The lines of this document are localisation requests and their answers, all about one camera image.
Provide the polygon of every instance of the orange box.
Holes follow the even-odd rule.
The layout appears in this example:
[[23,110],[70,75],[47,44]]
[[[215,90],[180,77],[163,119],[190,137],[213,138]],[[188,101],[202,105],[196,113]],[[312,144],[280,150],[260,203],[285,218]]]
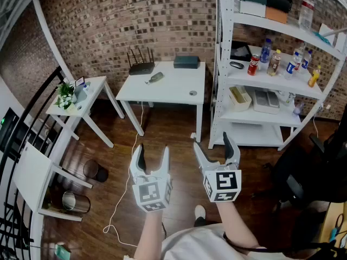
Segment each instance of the orange box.
[[285,13],[284,11],[280,11],[278,9],[266,6],[265,18],[286,24],[287,17],[288,17],[288,14]]

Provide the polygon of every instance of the white desk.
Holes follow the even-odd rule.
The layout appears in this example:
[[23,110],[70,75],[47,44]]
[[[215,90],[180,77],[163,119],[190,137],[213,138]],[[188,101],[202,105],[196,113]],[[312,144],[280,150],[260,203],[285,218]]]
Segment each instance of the white desk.
[[110,87],[108,86],[106,82],[106,76],[102,77],[94,77],[94,78],[86,78],[85,82],[90,82],[91,85],[89,86],[90,89],[93,90],[93,93],[90,93],[87,95],[87,98],[81,102],[78,102],[75,104],[76,108],[71,111],[67,112],[66,110],[59,108],[57,105],[54,105],[54,103],[58,100],[58,95],[53,100],[52,104],[49,106],[49,108],[46,111],[46,114],[51,115],[52,118],[63,128],[70,131],[71,135],[76,139],[79,140],[79,137],[69,128],[59,117],[58,115],[62,116],[78,116],[80,118],[83,118],[84,121],[96,132],[96,134],[110,147],[113,147],[113,142],[111,142],[108,137],[100,130],[100,128],[95,124],[95,122],[90,118],[88,115],[89,110],[93,106],[95,100],[97,99],[98,95],[100,94],[101,90],[104,89],[106,91],[106,94],[110,101],[112,102],[112,105],[114,106],[115,110],[117,111],[118,115],[121,119],[124,118],[124,114],[119,107],[117,101],[114,98],[113,93],[111,92]]
[[[145,83],[158,72],[162,72],[164,78],[152,84]],[[128,76],[116,99],[141,136],[144,132],[128,101],[148,102],[150,107],[153,107],[153,102],[196,105],[196,141],[200,142],[204,90],[205,62],[201,62],[197,69],[174,68],[174,62],[156,62],[151,74]],[[196,91],[196,95],[190,95],[191,91]]]
[[93,187],[93,185],[63,171],[59,165],[53,163],[29,142],[26,143],[16,166],[13,181],[34,213],[80,222],[82,220],[81,217],[42,208],[44,195],[54,172],[84,187],[90,189]]

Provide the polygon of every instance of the brick wall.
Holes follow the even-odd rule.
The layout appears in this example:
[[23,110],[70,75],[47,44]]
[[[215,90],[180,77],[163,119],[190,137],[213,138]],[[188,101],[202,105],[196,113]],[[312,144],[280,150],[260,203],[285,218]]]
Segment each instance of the brick wall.
[[[207,62],[205,100],[209,100],[215,48],[215,0],[40,0],[57,46],[72,74],[92,77],[106,75],[116,94],[127,77],[126,51],[139,47],[154,50],[156,61],[173,60],[175,55],[197,55]],[[293,0],[290,16],[298,19],[301,0]],[[346,11],[330,0],[316,0],[313,29],[321,22],[334,29],[347,27]],[[295,39],[270,30],[235,25],[234,39],[261,46],[265,37],[274,48],[293,53]],[[329,54],[313,49],[312,71],[322,65],[318,81],[324,87],[335,67]],[[29,5],[0,51],[0,74],[23,106],[57,66]],[[347,103],[347,68],[336,82],[327,102],[331,109],[319,113],[340,119]],[[308,113],[314,100],[305,100]]]

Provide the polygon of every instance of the shoe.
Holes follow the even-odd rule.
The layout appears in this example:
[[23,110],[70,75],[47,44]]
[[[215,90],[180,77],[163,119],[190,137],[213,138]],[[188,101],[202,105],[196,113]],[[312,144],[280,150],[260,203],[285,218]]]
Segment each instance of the shoe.
[[195,220],[197,220],[199,217],[206,219],[206,211],[202,205],[196,205],[194,214],[195,214]]

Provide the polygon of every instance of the person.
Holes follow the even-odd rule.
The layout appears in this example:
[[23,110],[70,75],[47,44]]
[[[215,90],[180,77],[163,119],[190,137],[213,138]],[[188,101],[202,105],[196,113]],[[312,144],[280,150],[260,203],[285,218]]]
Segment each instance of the person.
[[163,211],[146,215],[142,235],[134,257],[124,260],[285,260],[282,253],[237,252],[223,238],[224,232],[235,245],[259,248],[260,245],[243,222],[233,202],[216,203],[222,224],[207,225],[203,206],[195,208],[194,228],[182,230],[162,242]]

